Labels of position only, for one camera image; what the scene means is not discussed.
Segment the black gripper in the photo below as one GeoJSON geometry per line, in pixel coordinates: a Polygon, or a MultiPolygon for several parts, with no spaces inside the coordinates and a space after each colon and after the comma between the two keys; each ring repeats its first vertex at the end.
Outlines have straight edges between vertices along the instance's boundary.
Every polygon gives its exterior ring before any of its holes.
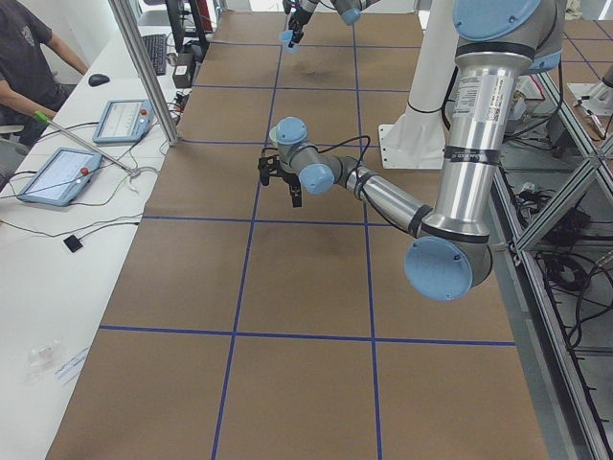
{"type": "Polygon", "coordinates": [[[299,208],[302,206],[302,189],[298,176],[293,172],[285,170],[280,171],[282,180],[288,185],[292,207],[299,208]]]}
{"type": "Polygon", "coordinates": [[[286,9],[286,12],[289,14],[287,28],[292,31],[291,42],[299,43],[304,35],[303,27],[309,22],[313,10],[300,6],[290,6],[286,9]]]}

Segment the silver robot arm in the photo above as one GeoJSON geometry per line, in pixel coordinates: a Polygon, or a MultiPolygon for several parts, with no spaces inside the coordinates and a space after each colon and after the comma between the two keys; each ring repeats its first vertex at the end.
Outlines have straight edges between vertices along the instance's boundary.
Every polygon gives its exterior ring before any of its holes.
{"type": "Polygon", "coordinates": [[[305,123],[280,120],[270,131],[276,148],[260,159],[262,184],[279,177],[292,203],[335,185],[370,204],[409,234],[404,271],[422,295],[451,301],[481,284],[492,268],[483,214],[507,127],[517,79],[560,61],[564,5],[560,1],[457,1],[452,21],[459,36],[460,72],[449,138],[443,151],[436,204],[428,206],[359,160],[325,155],[307,139],[305,123]]]}
{"type": "MultiPolygon", "coordinates": [[[[361,16],[361,12],[368,9],[378,0],[338,0],[331,1],[332,9],[343,19],[346,25],[353,25],[361,16]]],[[[293,48],[300,43],[304,36],[303,27],[314,14],[319,0],[283,1],[284,13],[289,15],[287,29],[280,34],[280,41],[293,48]]]]}

